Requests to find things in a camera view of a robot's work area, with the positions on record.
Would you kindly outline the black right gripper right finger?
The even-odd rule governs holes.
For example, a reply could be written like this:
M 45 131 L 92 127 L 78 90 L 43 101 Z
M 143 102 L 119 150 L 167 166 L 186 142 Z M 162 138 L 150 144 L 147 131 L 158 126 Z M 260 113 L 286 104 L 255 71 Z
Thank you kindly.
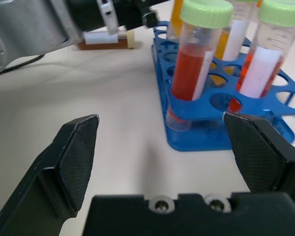
M 285 192 L 295 202 L 295 147 L 265 118 L 225 112 L 223 121 L 249 190 Z

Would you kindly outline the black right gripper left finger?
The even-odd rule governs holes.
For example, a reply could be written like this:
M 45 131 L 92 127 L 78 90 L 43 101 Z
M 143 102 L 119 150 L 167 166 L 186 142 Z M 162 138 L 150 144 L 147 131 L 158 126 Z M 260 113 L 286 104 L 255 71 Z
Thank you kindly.
M 91 176 L 98 115 L 64 124 L 0 211 L 0 236 L 57 236 L 80 211 Z

